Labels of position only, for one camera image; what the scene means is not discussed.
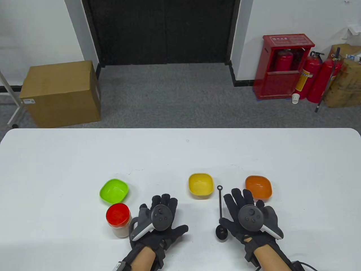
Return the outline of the person's left hand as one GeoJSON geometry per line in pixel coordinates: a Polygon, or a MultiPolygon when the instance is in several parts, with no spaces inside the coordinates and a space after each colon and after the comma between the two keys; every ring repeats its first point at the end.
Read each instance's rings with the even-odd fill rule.
{"type": "Polygon", "coordinates": [[[167,250],[188,230],[187,225],[172,228],[178,200],[169,194],[154,195],[151,207],[142,204],[138,217],[132,219],[129,238],[131,247],[143,245],[154,252],[167,250]]]}

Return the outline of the person's right hand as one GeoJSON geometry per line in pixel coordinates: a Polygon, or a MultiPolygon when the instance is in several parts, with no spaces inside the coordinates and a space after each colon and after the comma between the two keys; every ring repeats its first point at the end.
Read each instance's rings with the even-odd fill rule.
{"type": "Polygon", "coordinates": [[[238,241],[245,245],[246,253],[254,253],[256,249],[269,245],[278,255],[281,255],[281,249],[277,245],[274,237],[267,232],[249,231],[241,225],[238,219],[238,213],[241,208],[246,205],[252,205],[253,207],[257,207],[278,230],[278,217],[271,206],[265,206],[262,200],[254,203],[254,197],[249,190],[244,189],[240,191],[238,188],[232,189],[231,194],[225,194],[224,201],[233,221],[227,218],[221,218],[219,222],[230,231],[238,241]]]}

